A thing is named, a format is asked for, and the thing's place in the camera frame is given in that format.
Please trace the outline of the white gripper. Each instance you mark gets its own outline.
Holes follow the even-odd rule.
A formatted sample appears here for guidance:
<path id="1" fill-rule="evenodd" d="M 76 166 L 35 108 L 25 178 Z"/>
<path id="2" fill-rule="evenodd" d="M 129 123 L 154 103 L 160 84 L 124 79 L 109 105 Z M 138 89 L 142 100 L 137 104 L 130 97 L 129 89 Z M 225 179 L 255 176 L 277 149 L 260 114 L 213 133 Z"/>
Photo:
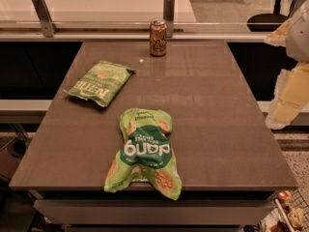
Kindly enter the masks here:
<path id="1" fill-rule="evenodd" d="M 300 7 L 264 43 L 286 46 L 287 55 L 299 63 L 291 70 L 282 69 L 277 77 L 274 98 L 270 102 L 266 125 L 272 130 L 288 126 L 309 103 L 309 9 Z"/>

